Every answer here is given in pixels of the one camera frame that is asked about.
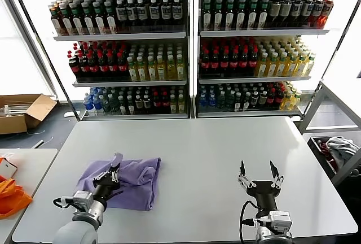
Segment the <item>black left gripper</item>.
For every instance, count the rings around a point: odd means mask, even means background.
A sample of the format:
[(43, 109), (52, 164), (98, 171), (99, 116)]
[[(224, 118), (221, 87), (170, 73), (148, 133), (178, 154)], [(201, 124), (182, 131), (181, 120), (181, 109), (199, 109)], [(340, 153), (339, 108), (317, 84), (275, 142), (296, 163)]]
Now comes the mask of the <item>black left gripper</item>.
[(104, 200), (107, 201), (113, 197), (113, 192), (120, 188), (120, 182), (118, 180), (118, 171), (120, 165), (111, 166), (111, 171), (107, 170), (101, 172), (93, 178), (93, 199), (95, 201)]

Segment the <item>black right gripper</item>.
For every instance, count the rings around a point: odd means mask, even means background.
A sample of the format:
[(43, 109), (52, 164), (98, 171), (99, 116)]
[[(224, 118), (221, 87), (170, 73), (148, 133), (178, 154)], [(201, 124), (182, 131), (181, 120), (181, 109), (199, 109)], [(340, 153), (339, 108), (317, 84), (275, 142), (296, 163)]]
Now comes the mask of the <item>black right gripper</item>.
[(284, 176), (281, 175), (272, 161), (270, 161), (272, 181), (257, 180), (253, 182), (245, 171), (244, 161), (241, 161), (239, 174), (237, 180), (243, 189), (247, 189), (247, 194), (256, 199), (258, 213), (268, 214), (271, 211), (277, 211), (275, 198), (280, 194), (280, 188), (284, 181)]

